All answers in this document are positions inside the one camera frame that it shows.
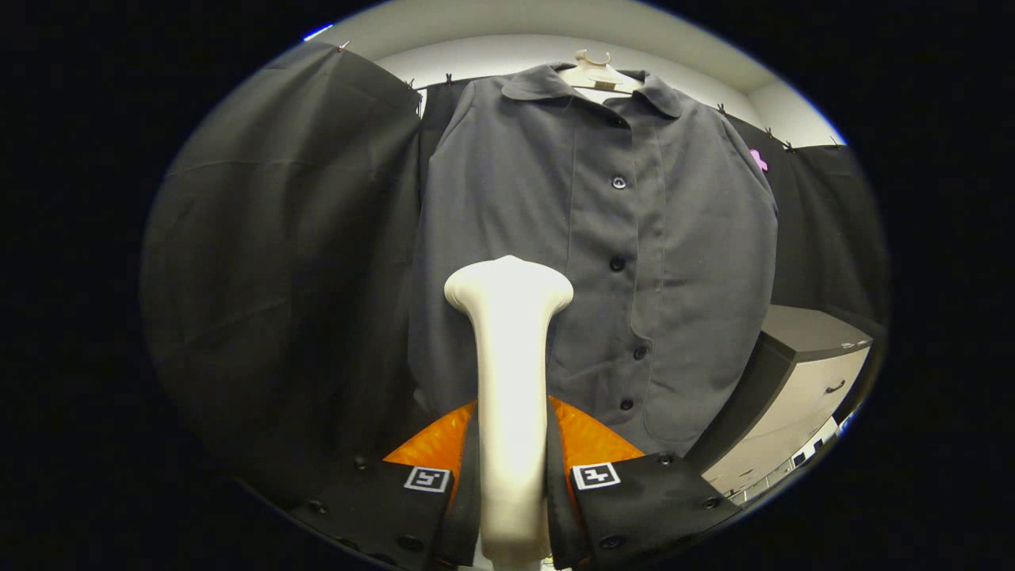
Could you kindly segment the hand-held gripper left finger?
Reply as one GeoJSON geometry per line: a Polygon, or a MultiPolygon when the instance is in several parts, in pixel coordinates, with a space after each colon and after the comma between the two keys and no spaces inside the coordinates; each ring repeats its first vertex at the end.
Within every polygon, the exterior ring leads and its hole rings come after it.
{"type": "Polygon", "coordinates": [[[379,459],[343,463],[289,513],[313,536],[388,570],[470,566],[480,527],[476,402],[379,459]]]}

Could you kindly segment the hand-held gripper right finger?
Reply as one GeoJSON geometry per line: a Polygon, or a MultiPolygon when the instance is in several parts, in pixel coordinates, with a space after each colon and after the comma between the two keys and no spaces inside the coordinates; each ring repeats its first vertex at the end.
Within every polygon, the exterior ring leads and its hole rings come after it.
{"type": "Polygon", "coordinates": [[[547,510],[558,568],[659,568],[742,513],[676,453],[638,450],[554,397],[547,402],[547,510]]]}

